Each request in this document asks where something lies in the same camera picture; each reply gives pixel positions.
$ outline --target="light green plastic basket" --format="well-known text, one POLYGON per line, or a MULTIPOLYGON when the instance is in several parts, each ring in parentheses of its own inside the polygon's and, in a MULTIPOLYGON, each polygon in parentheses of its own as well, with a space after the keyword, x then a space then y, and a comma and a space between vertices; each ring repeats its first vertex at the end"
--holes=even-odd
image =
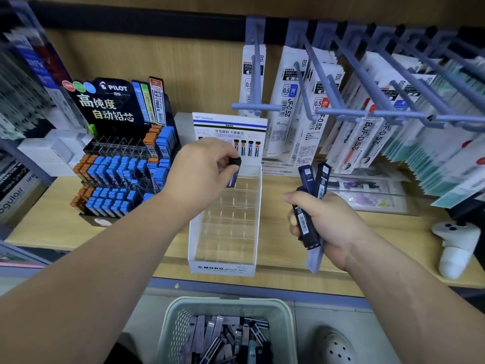
POLYGON ((273 347, 273 362, 297 364, 295 328, 292 312, 279 299, 219 298, 175 299, 167 308, 157 350, 158 364, 179 364, 180 349, 192 315, 228 315, 265 319, 269 322, 269 341, 273 347))

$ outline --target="forearm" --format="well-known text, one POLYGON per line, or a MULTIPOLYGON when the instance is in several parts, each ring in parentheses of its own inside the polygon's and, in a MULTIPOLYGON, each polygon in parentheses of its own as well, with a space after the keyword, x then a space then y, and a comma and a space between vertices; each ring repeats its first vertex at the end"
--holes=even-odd
POLYGON ((376 236, 347 263, 403 364, 481 360, 485 316, 405 253, 376 236))
POLYGON ((0 299, 3 355, 12 362, 103 362, 185 225, 183 213, 157 195, 6 293, 0 299))

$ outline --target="tile floor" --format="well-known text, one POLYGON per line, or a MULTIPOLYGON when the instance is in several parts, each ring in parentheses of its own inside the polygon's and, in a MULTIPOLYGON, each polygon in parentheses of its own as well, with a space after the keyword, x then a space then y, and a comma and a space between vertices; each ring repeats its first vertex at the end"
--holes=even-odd
MULTIPOLYGON (((21 278, 0 277, 0 294, 22 281, 21 278)), ((124 329, 133 336, 144 364, 156 363, 157 346, 165 312, 168 305, 179 296, 212 297, 215 295, 147 288, 124 329)), ((237 298, 233 295, 217 295, 217 297, 237 298)), ((286 303, 294 315, 300 363, 310 363, 308 352, 311 350, 313 333, 319 326, 334 327, 346 335, 357 352, 359 364, 399 363, 391 344, 371 311, 294 301, 286 301, 286 303)))

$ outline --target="blue circle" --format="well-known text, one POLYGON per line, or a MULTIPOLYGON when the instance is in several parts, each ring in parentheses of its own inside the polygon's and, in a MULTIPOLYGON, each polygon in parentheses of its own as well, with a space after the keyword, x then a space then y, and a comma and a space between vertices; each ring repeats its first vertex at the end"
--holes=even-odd
POLYGON ((88 81, 85 81, 83 85, 89 93, 96 93, 96 88, 88 81))

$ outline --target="red circle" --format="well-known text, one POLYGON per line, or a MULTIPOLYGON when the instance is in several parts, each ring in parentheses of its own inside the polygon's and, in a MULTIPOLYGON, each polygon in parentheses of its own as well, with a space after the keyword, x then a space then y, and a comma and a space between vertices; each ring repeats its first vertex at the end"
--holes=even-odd
POLYGON ((72 85, 72 83, 69 82, 68 80, 63 80, 62 81, 62 85, 63 85, 63 87, 65 89, 67 89, 70 92, 75 92, 76 91, 76 88, 74 88, 74 85, 72 85))

